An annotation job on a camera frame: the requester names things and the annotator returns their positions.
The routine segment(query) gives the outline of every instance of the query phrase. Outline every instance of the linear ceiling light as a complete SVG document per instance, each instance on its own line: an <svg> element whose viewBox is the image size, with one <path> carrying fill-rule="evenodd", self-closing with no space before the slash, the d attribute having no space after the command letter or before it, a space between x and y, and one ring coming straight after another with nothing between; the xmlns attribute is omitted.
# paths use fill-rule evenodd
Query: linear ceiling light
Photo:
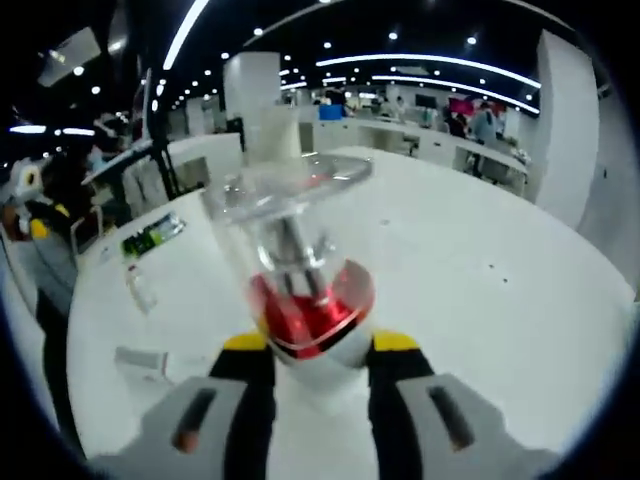
<svg viewBox="0 0 640 480"><path fill-rule="evenodd" d="M189 35L191 28L196 23L196 20L198 20L204 7L207 6L207 3L209 3L209 0L195 0L193 5L191 5L187 16L184 17L182 25L180 25L176 36L173 38L173 42L171 42L167 58L164 59L164 65L162 65L164 70L171 70L171 67L173 67L173 63L176 61L178 53L180 53L180 49L182 48L182 44L187 39L187 35Z"/></svg>
<svg viewBox="0 0 640 480"><path fill-rule="evenodd" d="M44 125L19 125L17 127L11 127L9 129L10 132L13 133L44 133L47 130L47 127Z"/></svg>
<svg viewBox="0 0 640 480"><path fill-rule="evenodd" d="M400 75L373 75L371 77L372 80L386 80L392 81L396 80L398 82L415 82L415 83L431 83L432 85L442 85L443 87L451 87L451 88L461 88L464 90L469 90L471 92L480 93L482 95L488 95L498 100L502 100L504 102L512 103L513 105L517 105L520 108L524 108L525 110L530 111L531 113L538 114L540 110L537 108L530 107L529 105L519 102L513 98L505 97L504 95L500 95L498 93L490 92L489 90L483 90L482 88L472 87L470 85L463 85L461 83L453 83L453 82L445 82L443 80L433 80L431 78L421 78L421 77L403 77Z"/></svg>
<svg viewBox="0 0 640 480"><path fill-rule="evenodd" d="M62 130L65 135L83 135L85 137L93 137L96 132L86 128L65 128Z"/></svg>
<svg viewBox="0 0 640 480"><path fill-rule="evenodd" d="M294 88L301 88L306 86L307 86L307 82L298 82L298 83L292 83L291 85L285 85L284 87L280 87L280 90L291 90Z"/></svg>
<svg viewBox="0 0 640 480"><path fill-rule="evenodd" d="M420 55L415 53L378 53L375 55L356 55L353 57L342 57L342 58L332 58L330 60L322 60L321 62L316 62L316 66L327 67L329 65L337 65L340 63L363 62L366 60L422 60L422 61L432 61L432 62L455 63L457 65L464 65L465 67L479 68L481 70L486 70L488 72L504 75L505 77L513 78L514 80L518 80L522 83L526 83L527 85L531 85L532 87L535 87L535 88L540 88L541 86L540 82L536 82L535 80L531 80L530 78L523 77L522 75L518 75L517 73L513 73L508 70L503 70L502 68L493 67L485 63L472 62L471 60L463 60L461 58L453 58L453 57L442 57L439 55Z"/></svg>
<svg viewBox="0 0 640 480"><path fill-rule="evenodd" d="M333 78L323 78L323 83L335 83L335 82L346 82L347 77L333 77Z"/></svg>

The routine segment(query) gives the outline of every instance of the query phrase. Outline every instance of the white table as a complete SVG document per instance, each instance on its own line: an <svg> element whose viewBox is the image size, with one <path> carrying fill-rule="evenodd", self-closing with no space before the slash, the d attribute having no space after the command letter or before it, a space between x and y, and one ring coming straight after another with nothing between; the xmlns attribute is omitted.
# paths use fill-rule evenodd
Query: white table
<svg viewBox="0 0 640 480"><path fill-rule="evenodd" d="M400 155L362 147L338 152L375 162L373 178L319 212L333 219L338 247L374 276L372 320L416 338L438 372L453 373L498 406L523 444L569 447L608 393L623 356L634 292L622 275L574 231L500 189ZM102 251L170 210L188 228L139 263L160 298L145 319L119 256ZM131 440L142 414L144 402L133 398L113 364L116 346L211 354L213 361L228 336L252 323L198 194L136 220L86 256L67 355L71 405L92 457ZM286 411L279 407L281 421ZM366 414L355 421L366 426ZM342 427L336 431L350 431ZM302 448L295 435L278 438L271 457ZM344 463L371 463L371 442L365 443L352 441Z"/></svg>

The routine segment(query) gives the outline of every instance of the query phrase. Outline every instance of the white bottle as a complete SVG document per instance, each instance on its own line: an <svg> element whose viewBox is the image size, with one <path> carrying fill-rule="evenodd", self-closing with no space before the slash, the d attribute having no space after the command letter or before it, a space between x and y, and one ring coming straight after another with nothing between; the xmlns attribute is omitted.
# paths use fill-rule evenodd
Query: white bottle
<svg viewBox="0 0 640 480"><path fill-rule="evenodd" d="M158 303L158 298L136 265L130 265L127 268L127 285L136 305L142 313L147 315Z"/></svg>

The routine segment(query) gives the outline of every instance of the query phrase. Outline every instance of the white pillar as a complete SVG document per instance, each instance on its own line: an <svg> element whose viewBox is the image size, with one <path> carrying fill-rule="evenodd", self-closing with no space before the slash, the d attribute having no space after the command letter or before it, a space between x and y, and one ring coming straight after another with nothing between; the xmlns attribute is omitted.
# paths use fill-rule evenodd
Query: white pillar
<svg viewBox="0 0 640 480"><path fill-rule="evenodd" d="M582 217L598 154L598 95L591 59L547 31L538 45L540 118L529 198L571 228Z"/></svg>
<svg viewBox="0 0 640 480"><path fill-rule="evenodd" d="M280 54L242 52L224 66L224 98L227 119L241 117L247 150L255 150L260 139L262 110L281 98Z"/></svg>
<svg viewBox="0 0 640 480"><path fill-rule="evenodd" d="M187 120L189 122L189 135L195 137L205 134L202 98L190 98L187 101Z"/></svg>

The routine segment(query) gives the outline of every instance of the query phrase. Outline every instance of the white desk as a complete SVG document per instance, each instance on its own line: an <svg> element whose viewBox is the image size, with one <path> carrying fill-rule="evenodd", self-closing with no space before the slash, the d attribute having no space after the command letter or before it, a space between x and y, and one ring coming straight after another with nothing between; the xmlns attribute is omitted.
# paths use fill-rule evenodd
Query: white desk
<svg viewBox="0 0 640 480"><path fill-rule="evenodd" d="M341 121L316 121L313 123L313 129L313 149L317 152L343 146L395 150L394 145L401 141L402 136L410 136L418 139L418 158L443 167L464 170L469 152L509 167L520 174L522 185L517 188L520 193L524 177L529 174L527 168L514 157L470 140L416 125L347 118Z"/></svg>
<svg viewBox="0 0 640 480"><path fill-rule="evenodd" d="M498 406L523 444L567 448L598 409L622 358L634 297L622 275L574 231L491 185L400 155L362 147L339 152L375 162L367 183L321 207L334 219L338 247L374 276L372 320L416 338L437 371L453 373ZM252 328L198 200L191 194L163 206L86 254L71 311L68 379L89 457L124 446L141 416L141 403L113 364L116 346L213 356L228 336ZM170 210L188 228L140 262L160 298L144 319L120 258L101 262L101 251ZM279 407L286 419L285 412ZM360 420L366 423L366 415ZM337 428L350 440L349 429ZM288 465L287 454L296 451L296 435L281 441L289 444L273 448L271 457L282 461L272 466ZM344 454L351 465L370 452Z"/></svg>

